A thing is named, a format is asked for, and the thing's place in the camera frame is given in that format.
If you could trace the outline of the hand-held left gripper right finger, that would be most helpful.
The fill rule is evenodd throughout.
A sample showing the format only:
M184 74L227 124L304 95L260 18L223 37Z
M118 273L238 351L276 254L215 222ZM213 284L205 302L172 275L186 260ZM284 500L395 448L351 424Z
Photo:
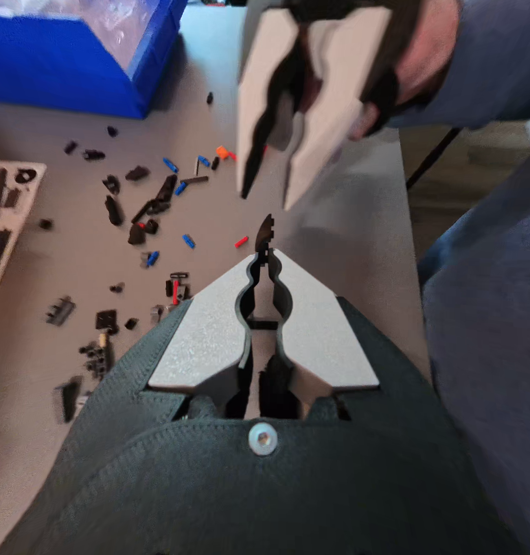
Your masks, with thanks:
M297 419L318 399L378 389L337 295L280 250L268 252L268 272L280 320L263 370L263 416Z

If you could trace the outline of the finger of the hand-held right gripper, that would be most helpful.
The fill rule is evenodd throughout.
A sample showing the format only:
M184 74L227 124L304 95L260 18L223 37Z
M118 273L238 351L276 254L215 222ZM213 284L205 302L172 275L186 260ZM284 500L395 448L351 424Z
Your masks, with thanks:
M237 189L246 199L263 162L266 146L285 149L304 89L306 61L300 26L289 6L264 6L249 14L238 85Z
M283 208L308 191L342 146L363 111L360 96L387 30L392 11L357 8L343 19L320 19L307 29L307 48L322 85L302 117L301 138L290 157Z

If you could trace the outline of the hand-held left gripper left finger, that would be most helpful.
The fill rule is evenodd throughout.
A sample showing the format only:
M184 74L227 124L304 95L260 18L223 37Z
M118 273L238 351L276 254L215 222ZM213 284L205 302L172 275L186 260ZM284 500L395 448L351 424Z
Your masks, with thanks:
M188 303L149 381L152 390L207 396L244 419L253 377L252 328L259 254L249 255Z

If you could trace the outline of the person's right forearm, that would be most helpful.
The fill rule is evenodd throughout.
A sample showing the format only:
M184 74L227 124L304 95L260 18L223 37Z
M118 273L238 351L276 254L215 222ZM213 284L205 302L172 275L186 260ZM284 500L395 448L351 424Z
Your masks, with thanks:
M445 79L428 103L408 107L390 128L482 128L530 119L530 1L462 1Z

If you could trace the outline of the dark grey angled lego beam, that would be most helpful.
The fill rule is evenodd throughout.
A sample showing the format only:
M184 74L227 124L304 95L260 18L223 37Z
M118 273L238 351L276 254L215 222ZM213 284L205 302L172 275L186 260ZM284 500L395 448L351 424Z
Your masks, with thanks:
M99 382L108 375L114 365L113 346L107 334L100 334L97 340L79 347L78 353L85 356L84 367L93 379Z

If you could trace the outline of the grey double lego connector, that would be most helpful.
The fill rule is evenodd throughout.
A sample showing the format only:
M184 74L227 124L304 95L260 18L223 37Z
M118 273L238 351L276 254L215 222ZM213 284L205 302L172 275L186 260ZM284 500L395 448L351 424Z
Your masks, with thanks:
M75 312L76 306L70 295L60 297L46 311L45 323L57 328L62 327Z

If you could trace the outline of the dark grey curved lego brick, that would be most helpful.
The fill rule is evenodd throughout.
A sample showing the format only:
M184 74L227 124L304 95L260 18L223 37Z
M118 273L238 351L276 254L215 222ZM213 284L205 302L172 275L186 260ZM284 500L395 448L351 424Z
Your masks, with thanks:
M57 423L68 424L74 419L78 398L82 392L82 384L82 376L76 375L52 389L52 402Z

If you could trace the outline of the pile of black lego pieces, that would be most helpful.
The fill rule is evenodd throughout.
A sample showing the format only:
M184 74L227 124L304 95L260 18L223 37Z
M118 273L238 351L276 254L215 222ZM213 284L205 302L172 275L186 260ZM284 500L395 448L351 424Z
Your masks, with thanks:
M210 231L223 189L233 194L232 160L220 162L215 147L233 150L235 95L217 87L208 103L194 89L177 92L167 110L143 121L112 123L79 116L55 184L53 250L74 260L114 263L144 251L164 254L182 234Z

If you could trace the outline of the lego sticker sheet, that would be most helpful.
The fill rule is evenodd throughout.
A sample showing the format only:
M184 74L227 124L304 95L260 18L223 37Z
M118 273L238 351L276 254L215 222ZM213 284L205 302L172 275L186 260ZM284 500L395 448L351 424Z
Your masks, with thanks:
M0 160L0 283L46 170L43 163Z

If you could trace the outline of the person's right hand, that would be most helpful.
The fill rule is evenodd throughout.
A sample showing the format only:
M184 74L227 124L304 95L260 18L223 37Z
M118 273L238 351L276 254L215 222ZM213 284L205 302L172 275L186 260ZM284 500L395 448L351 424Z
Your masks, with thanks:
M396 76L400 84L396 114L408 107L428 103L434 92L435 81L447 67L458 30L459 13L456 1L428 1L423 8L422 1L419 20L412 41L403 58L396 66ZM363 111L352 125L346 138L359 140L372 135L369 129L379 115L376 106L363 104Z

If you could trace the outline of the blue storage bin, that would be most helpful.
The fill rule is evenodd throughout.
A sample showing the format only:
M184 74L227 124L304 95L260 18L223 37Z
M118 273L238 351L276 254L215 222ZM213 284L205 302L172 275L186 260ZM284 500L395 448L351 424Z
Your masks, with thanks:
M0 16L0 103L144 119L187 1L159 1L127 69L78 18Z

